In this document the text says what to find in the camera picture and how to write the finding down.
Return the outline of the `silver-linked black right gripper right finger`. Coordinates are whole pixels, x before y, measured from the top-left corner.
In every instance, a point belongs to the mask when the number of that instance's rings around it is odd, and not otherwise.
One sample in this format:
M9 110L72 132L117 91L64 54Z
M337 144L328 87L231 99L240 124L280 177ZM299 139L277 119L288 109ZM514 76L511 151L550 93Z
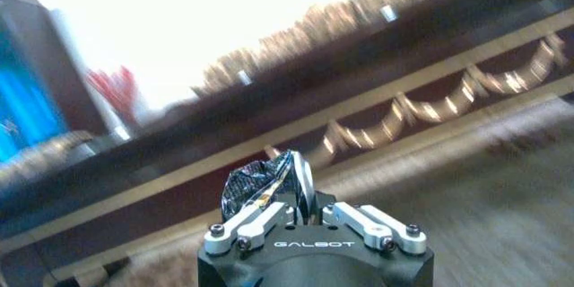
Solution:
M403 224L375 206L353 206L336 201L331 194L315 194L316 211L327 231L340 231L349 237L316 238L316 247L355 247L389 253L399 249L407 255L423 255L427 251L427 236L412 224Z

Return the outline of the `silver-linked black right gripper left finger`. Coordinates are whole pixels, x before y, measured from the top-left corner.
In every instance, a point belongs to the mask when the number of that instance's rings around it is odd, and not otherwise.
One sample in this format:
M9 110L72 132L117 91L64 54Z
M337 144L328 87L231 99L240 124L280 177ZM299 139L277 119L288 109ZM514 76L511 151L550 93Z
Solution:
M257 249L269 230L287 222L287 203L272 202L264 210L251 204L222 224L209 227L204 235L204 250L209 255L221 255L231 250L233 243L240 251Z

